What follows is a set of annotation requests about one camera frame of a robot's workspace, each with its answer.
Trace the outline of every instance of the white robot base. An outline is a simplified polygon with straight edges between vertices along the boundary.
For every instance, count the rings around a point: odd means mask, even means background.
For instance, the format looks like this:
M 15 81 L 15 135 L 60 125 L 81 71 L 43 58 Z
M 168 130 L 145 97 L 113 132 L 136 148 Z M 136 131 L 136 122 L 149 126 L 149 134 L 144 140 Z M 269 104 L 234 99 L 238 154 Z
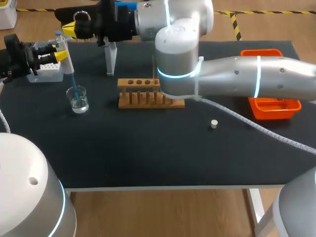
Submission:
M 0 237 L 74 237 L 75 209 L 44 154 L 0 133 Z

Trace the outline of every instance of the small white cap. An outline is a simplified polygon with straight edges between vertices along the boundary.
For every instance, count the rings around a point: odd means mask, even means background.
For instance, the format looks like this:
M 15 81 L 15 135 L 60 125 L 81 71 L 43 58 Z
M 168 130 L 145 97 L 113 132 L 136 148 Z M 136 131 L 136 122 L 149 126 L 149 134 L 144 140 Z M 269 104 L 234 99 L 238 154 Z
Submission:
M 217 120 L 213 119 L 213 120 L 211 121 L 211 127 L 212 127 L 212 128 L 216 128 L 216 127 L 217 127 L 217 124 L 218 124 L 218 121 L 217 121 Z

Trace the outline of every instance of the white container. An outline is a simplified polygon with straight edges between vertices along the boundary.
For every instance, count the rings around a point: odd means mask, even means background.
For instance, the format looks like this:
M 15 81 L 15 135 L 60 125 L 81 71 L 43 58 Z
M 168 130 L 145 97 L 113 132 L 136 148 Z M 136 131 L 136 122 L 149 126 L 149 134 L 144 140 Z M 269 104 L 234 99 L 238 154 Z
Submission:
M 8 0 L 5 6 L 0 6 L 0 30 L 12 29 L 15 26 L 17 0 Z

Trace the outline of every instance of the metal stand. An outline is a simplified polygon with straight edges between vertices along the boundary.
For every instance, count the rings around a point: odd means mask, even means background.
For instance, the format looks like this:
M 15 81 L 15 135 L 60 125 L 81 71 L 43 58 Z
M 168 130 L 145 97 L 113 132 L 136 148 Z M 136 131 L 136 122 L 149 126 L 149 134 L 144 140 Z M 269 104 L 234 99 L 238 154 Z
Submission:
M 108 38 L 105 38 L 105 60 L 107 64 L 107 75 L 113 76 L 115 70 L 115 62 L 117 59 L 118 48 L 115 42 L 109 42 Z

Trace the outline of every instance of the yellow black hazard tape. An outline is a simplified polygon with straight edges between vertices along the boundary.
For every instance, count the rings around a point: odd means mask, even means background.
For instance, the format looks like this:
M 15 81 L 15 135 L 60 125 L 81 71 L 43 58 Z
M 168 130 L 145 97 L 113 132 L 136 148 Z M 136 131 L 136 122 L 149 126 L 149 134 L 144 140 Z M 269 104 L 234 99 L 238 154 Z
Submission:
M 16 9 L 17 12 L 39 12 L 39 11 L 48 11 L 48 12 L 54 12 L 55 9 Z
M 237 24 L 236 14 L 231 13 L 230 17 L 231 17 L 231 21 L 234 27 L 234 32 L 235 32 L 237 41 L 242 40 L 241 33 Z
M 55 9 L 22 9 L 18 8 L 16 11 L 21 12 L 37 12 L 37 11 L 46 11 L 54 12 Z M 215 14 L 316 14 L 316 11 L 214 11 Z
M 219 14 L 316 14 L 316 11 L 216 11 Z

